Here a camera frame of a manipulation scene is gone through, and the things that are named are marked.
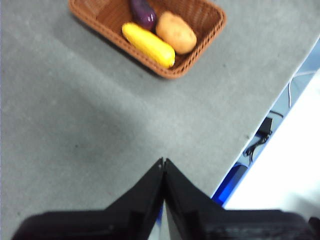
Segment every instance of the power adapter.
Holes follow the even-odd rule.
[[[272,125],[272,118],[270,117],[266,117],[261,126],[259,127],[257,134],[262,136],[262,137],[266,137],[268,135],[270,135],[271,132],[271,125]]]

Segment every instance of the gray floor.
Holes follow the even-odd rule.
[[[164,80],[65,0],[2,1],[1,239],[29,215],[105,208],[161,156],[212,193],[320,29],[318,0],[216,2],[225,30]]]

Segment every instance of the blue object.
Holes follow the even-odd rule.
[[[229,198],[230,194],[235,189],[247,169],[248,168],[245,165],[236,163],[228,172],[211,199],[222,206]]]

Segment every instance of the wire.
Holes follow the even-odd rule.
[[[266,141],[268,140],[269,138],[269,135],[263,137],[263,138],[260,138],[255,144],[251,145],[250,147],[248,147],[246,149],[246,151],[243,153],[243,155],[245,156],[249,156],[249,166],[252,164],[252,162],[254,161],[254,151],[255,149],[262,145],[262,144],[265,144]]]
[[[288,107],[291,108],[291,82],[292,82],[292,79],[289,81],[289,84],[288,84]]]
[[[317,71],[304,71],[304,72],[298,72],[293,76],[293,79],[296,77],[300,77],[300,76],[305,76],[305,75],[311,75],[311,74],[315,74]]]
[[[281,117],[281,118],[284,118],[284,116],[283,116],[281,113],[279,113],[279,112],[270,110],[270,113],[275,114],[275,115],[278,115],[278,116]]]
[[[291,82],[294,78],[296,77],[300,77],[300,76],[305,76],[305,75],[311,75],[311,74],[315,74],[316,71],[304,71],[304,72],[299,72],[299,73],[296,73],[293,78],[289,81],[289,84],[288,84],[288,106],[289,108],[291,108],[291,101],[292,101],[292,97],[291,97]]]

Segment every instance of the white surface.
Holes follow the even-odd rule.
[[[226,209],[281,209],[320,217],[320,70],[301,94]]]

